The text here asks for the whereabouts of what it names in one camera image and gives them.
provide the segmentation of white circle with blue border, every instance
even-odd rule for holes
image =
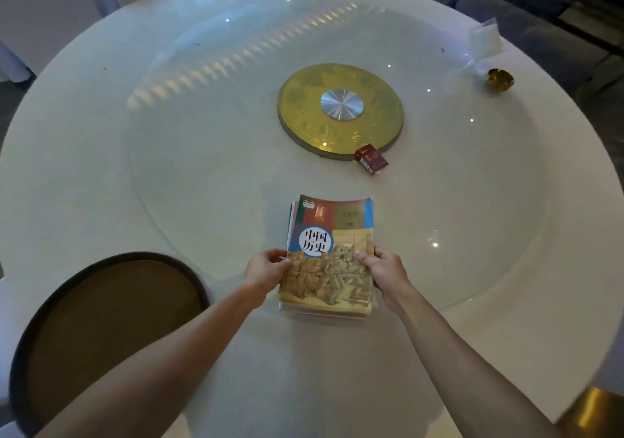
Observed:
[[[320,257],[334,246],[331,233],[320,226],[306,226],[299,235],[299,247],[308,257]]]

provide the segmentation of round table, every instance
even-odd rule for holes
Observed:
[[[141,0],[78,36],[24,97],[0,157],[3,371],[37,308],[93,262],[173,255],[218,300],[251,253],[285,245],[301,193],[372,196],[376,242],[555,419],[620,321],[622,192],[587,119],[509,42],[488,65],[516,84],[487,93],[466,65],[474,25],[431,0]],[[371,71],[402,100],[378,176],[280,126],[282,83],[325,62]],[[379,298],[367,320],[341,322],[285,315],[270,295],[185,415],[192,436],[458,435]]]

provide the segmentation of silver metal disc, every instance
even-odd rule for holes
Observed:
[[[362,114],[364,102],[349,90],[335,88],[323,93],[321,108],[330,118],[338,121],[351,121]]]

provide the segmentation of hand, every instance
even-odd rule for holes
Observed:
[[[251,287],[258,295],[254,299],[253,308],[258,308],[267,298],[267,294],[277,287],[284,273],[292,267],[290,259],[283,249],[269,249],[256,253],[249,259],[245,269],[244,286]]]
[[[405,272],[401,258],[393,252],[375,246],[374,256],[357,251],[355,257],[370,268],[372,278],[381,290],[386,307],[397,315],[401,311],[400,299],[412,293],[418,294],[408,279],[408,273]]]

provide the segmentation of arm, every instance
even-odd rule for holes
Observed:
[[[410,283],[401,258],[375,247],[356,253],[384,303],[403,322],[435,389],[464,438],[556,438],[555,426],[468,346]]]
[[[292,264],[255,254],[245,281],[184,326],[130,356],[79,395],[36,438],[160,438],[247,315]]]

